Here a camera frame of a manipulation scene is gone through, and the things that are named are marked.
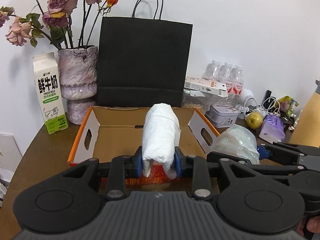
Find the hand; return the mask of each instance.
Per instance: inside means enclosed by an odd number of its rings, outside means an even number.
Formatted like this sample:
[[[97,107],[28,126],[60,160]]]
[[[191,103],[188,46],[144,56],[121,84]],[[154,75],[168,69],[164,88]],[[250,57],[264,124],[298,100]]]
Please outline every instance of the hand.
[[[304,236],[302,228],[301,228],[301,223],[302,223],[302,221],[300,221],[297,232],[300,236]],[[314,218],[311,218],[308,221],[307,229],[311,233],[320,233],[320,216],[316,216]]]

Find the rolled tissue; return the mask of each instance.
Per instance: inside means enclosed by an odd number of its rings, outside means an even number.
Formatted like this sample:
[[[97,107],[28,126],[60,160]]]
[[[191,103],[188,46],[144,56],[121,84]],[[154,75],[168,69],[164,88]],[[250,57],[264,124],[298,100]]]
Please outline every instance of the rolled tissue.
[[[164,172],[175,179],[176,171],[171,168],[174,147],[180,140],[179,121],[171,106],[156,104],[146,115],[142,133],[143,175],[148,177],[153,161],[162,163]]]

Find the wooden table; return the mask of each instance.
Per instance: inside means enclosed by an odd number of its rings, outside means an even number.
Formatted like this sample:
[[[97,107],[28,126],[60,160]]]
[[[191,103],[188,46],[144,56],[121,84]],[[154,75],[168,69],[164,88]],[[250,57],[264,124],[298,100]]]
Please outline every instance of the wooden table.
[[[238,119],[237,124],[247,127],[244,120]],[[7,194],[0,211],[0,239],[10,240],[20,232],[20,227],[12,212],[12,203],[15,197],[24,189],[43,181],[63,170],[69,168],[67,160],[80,126],[69,123],[69,128],[53,135],[49,135],[46,127],[43,126],[36,137],[33,139],[28,150],[23,156],[15,174],[11,180]],[[226,128],[218,129],[222,133]],[[260,138],[257,138],[258,145],[266,143]],[[262,164],[275,163],[269,160],[263,160]],[[215,179],[212,179],[214,192],[218,191]],[[183,183],[167,183],[161,186],[159,184],[148,185],[147,187],[139,187],[148,191],[163,191],[163,190],[187,190],[191,189],[191,181],[186,180]]]

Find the purple tissue pack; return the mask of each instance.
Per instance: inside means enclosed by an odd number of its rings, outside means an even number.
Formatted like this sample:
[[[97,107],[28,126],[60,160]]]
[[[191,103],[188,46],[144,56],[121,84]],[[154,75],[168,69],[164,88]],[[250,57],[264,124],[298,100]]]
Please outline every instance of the purple tissue pack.
[[[285,134],[280,118],[271,114],[267,115],[263,120],[259,137],[269,143],[282,142]]]

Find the vase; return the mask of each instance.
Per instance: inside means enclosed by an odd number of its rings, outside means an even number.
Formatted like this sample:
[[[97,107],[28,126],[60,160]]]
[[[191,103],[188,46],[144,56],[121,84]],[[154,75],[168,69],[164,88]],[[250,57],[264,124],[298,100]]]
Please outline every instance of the vase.
[[[67,117],[81,124],[89,106],[94,106],[97,93],[98,47],[58,51],[61,95],[67,99]]]

